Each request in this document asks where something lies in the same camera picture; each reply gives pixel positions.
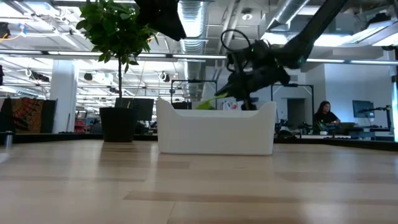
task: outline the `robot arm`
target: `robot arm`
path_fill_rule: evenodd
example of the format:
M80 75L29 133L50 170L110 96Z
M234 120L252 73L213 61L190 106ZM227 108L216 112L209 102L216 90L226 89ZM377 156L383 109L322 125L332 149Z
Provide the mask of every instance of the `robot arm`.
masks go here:
M256 40L253 44L249 44L248 48L242 50L230 50L224 46L229 50L227 67L234 65L234 70L228 69L232 72L228 83L215 95L228 93L228 96L243 98L246 108L252 108L250 93L276 82L281 82L283 85L289 84L290 77L284 67L298 69L307 61L315 41L348 1L326 0L303 31L282 48L273 48L262 40ZM231 31L240 32L226 30L221 35L221 40L226 32ZM243 68L248 63L251 63L252 71L246 73Z

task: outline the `ceiling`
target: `ceiling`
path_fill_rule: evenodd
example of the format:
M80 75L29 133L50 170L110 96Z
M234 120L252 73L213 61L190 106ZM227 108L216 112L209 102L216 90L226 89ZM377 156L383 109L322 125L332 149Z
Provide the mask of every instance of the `ceiling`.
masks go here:
M220 35L223 31L223 24L226 22L228 12L231 6L236 6L232 0L214 0L205 1L208 5L207 20L203 41L206 43L203 54L220 54L219 44ZM244 32L250 39L254 41L260 39L263 34L259 32L259 24L262 23L267 14L272 14L278 7L278 0L242 0L242 8L250 9L252 18L244 20L241 12L234 12L232 16L236 16L236 29ZM307 7L320 6L324 1L314 0L307 4ZM80 30L76 30L75 26L80 20L79 5L83 2L79 1L3 1L0 2L0 22L9 22L11 37L17 37L12 40L4 40L0 42L0 49L23 49L23 50L67 50L67 51L90 51L92 45L86 40ZM345 14L354 16L354 13L361 15L363 12L371 11L375 8L387 6L387 1L380 0L351 0L343 9ZM34 11L35 15L23 13L25 11ZM180 43L158 35L159 45L152 41L150 43L151 53L183 53ZM247 46L246 41L239 35L234 35L229 46L232 49L241 49ZM366 58L375 59L380 55L379 47L371 47L372 53L366 54ZM363 50L357 50L360 47L345 48L335 51L331 47L315 47L311 57L337 58L342 51L350 54L343 54L345 57L363 58ZM186 79L184 60L167 60L167 61L140 61L138 66L131 67L123 76L123 85L125 95L129 96L167 96L169 95L170 83L159 80L159 74L165 72L170 75L171 79ZM53 61L50 58L21 58L7 57L0 58L0 64L4 67L5 83L43 83L40 80L33 80L27 76L27 69L41 73L51 79ZM107 64L96 62L95 60L75 60L75 64L80 68L79 85L108 85L97 81L86 81L85 73L110 74L113 79L110 84L117 84L117 61L110 61ZM206 66L214 66L214 60L206 61ZM176 96L183 99L189 94L188 86L180 85L182 90L177 90ZM152 89L145 91L137 89L136 86L150 86ZM0 90L0 96L23 96L31 93L39 97L49 97L48 86L25 86L15 87L20 95L15 94L9 89ZM82 95L78 99L78 106L86 108L96 108L98 106L113 105L113 98L109 97L106 101L104 95L113 95L108 88L79 88L78 94Z

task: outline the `ductwork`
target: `ductwork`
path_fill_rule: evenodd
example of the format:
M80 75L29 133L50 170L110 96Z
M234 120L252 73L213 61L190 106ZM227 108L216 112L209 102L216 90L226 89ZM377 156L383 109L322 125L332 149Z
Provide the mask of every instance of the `ductwork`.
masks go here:
M310 0L281 0L267 30L288 24Z
M204 38L207 17L207 3L200 1L180 1L178 14L187 37ZM180 46L185 54L202 54L205 43L200 40L181 40ZM205 64L201 62L184 62L185 78L204 80ZM188 92L192 101L199 101L203 84L189 84Z

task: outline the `wooden table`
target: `wooden table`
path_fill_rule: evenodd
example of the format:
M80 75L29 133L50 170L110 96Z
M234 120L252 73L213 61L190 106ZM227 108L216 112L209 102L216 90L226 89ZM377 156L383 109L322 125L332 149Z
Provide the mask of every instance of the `wooden table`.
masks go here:
M398 223L398 154L276 144L274 155L159 154L156 142L0 150L0 223Z

